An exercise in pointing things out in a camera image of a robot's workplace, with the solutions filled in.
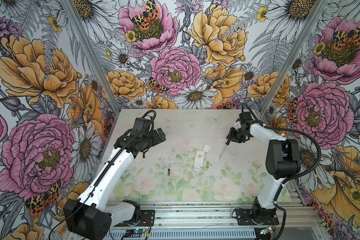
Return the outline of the black yellow screwdriver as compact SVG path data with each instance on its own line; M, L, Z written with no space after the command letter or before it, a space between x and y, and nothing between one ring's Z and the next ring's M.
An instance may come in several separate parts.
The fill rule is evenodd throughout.
M221 152L221 154L219 156L219 159L222 158L222 156L223 156L225 150L227 149L227 147L229 146L230 142L231 142L230 140L227 140L227 142L225 143L225 146L224 146L224 148L223 148L223 150L222 150L222 152Z

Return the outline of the white battery cover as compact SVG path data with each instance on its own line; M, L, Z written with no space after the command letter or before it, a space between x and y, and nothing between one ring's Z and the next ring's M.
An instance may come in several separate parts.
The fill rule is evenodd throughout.
M204 145L202 151L204 151L205 153L207 153L210 150L210 146L209 145Z

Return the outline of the white remote control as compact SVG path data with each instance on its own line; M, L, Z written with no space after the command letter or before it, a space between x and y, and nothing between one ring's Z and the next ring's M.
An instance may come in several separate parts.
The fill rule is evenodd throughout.
M203 169L205 159L205 151L197 150L194 158L194 171L201 171Z

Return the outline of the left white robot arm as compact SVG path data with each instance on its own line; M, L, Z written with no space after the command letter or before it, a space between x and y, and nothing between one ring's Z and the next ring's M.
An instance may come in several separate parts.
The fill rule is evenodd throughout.
M79 195L77 200L67 200L63 207L65 222L71 233L89 240L102 240L110 228L121 224L138 224L141 206L131 200L108 207L113 189L124 171L139 153L166 141L162 129L155 129L156 111L150 110L136 118L131 129L121 135L100 173Z

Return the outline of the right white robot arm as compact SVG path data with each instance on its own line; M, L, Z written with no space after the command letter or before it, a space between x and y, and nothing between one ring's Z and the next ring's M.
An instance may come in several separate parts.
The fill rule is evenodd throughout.
M251 112L241 112L236 126L230 129L226 137L226 146L231 142L242 144L253 137L267 147L265 166L268 178L262 192L255 198L252 209L244 210L237 220L239 224L246 218L249 218L254 225L278 224L277 199L287 179L301 170L301 161L298 157L299 145L297 141L287 139L268 129L264 124L257 123Z

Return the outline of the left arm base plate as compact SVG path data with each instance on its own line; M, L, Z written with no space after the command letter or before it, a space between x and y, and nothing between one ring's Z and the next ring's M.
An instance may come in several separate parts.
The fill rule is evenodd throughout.
M155 224L155 213L155 210L141 210L141 215L137 222L121 222L116 227L153 227Z

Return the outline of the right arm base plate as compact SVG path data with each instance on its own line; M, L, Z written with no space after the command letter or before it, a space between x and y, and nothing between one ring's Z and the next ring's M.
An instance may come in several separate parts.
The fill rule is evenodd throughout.
M252 209L236 208L232 216L237 220L239 226L277 226L280 224L276 215L276 208L255 211Z

